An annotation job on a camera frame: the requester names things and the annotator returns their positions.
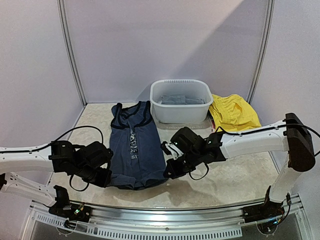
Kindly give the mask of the white plastic wash basin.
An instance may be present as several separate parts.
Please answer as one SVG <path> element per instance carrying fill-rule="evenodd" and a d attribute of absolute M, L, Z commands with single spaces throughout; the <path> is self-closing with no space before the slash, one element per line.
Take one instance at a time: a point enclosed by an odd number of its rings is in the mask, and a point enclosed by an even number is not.
<path fill-rule="evenodd" d="M 214 102 L 208 85 L 195 79 L 164 79 L 150 87 L 155 118 L 165 124 L 200 123 Z"/>

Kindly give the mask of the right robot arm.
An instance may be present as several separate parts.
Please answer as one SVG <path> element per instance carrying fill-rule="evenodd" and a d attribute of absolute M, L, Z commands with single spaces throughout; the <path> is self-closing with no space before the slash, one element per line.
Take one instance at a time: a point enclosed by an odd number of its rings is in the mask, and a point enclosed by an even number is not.
<path fill-rule="evenodd" d="M 278 204 L 283 202 L 300 175 L 316 164 L 311 131 L 294 113 L 287 113 L 283 120 L 273 124 L 245 131 L 228 132 L 219 127 L 205 138 L 183 127 L 169 142 L 161 144 L 163 152 L 171 156 L 166 161 L 163 176 L 180 178 L 200 164 L 224 162 L 242 155 L 286 152 L 286 163 L 269 188 L 267 200 L 258 208 L 262 218 L 269 218 L 278 210 Z"/>

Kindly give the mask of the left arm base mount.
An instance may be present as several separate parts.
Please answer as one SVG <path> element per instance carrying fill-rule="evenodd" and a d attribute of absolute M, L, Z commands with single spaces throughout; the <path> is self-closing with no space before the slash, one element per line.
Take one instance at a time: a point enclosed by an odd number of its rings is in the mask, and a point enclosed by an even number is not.
<path fill-rule="evenodd" d="M 55 203 L 50 206 L 48 212 L 51 215 L 65 218 L 63 226 L 67 229 L 75 230 L 77 222 L 89 223 L 92 208 L 84 203 L 71 203 L 66 188 L 55 185 L 53 187 L 56 193 Z"/>

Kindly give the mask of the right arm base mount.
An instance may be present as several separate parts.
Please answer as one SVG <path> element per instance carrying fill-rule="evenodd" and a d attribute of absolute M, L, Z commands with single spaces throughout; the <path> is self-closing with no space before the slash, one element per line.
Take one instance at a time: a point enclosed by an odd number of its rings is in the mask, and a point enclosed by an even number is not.
<path fill-rule="evenodd" d="M 264 202 L 251 206 L 245 206 L 241 209 L 244 222 L 256 222 L 258 231 L 266 236 L 272 235 L 277 230 L 278 226 L 284 222 L 291 210 L 291 195 L 286 194 L 287 211 L 284 208 L 284 202 L 272 202 L 269 197 L 271 186 L 267 189 Z"/>

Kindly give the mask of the navy blue tank top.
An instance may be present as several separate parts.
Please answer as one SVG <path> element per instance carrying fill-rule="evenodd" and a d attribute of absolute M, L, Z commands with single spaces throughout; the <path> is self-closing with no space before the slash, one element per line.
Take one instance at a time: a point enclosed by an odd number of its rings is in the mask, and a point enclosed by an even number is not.
<path fill-rule="evenodd" d="M 111 112 L 109 186 L 137 191 L 165 183 L 166 162 L 151 103 L 139 101 L 130 107 L 117 103 Z"/>

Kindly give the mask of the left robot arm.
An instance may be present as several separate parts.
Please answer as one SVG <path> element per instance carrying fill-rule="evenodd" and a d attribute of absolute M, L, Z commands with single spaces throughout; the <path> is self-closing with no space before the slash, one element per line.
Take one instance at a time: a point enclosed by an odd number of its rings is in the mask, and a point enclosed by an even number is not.
<path fill-rule="evenodd" d="M 109 166 L 113 151 L 95 141 L 87 146 L 66 140 L 47 145 L 0 149 L 0 191 L 15 194 L 52 207 L 63 216 L 74 213 L 68 191 L 61 186 L 48 186 L 18 175 L 19 172 L 42 171 L 78 176 L 85 183 L 105 188 L 111 180 Z"/>

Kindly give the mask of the grey denim cloth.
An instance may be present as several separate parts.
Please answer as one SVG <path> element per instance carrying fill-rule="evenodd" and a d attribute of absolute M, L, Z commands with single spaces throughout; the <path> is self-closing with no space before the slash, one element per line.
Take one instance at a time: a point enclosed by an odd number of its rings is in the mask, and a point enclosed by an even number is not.
<path fill-rule="evenodd" d="M 188 98 L 185 95 L 162 95 L 159 102 L 162 105 L 203 105 L 200 98 Z"/>

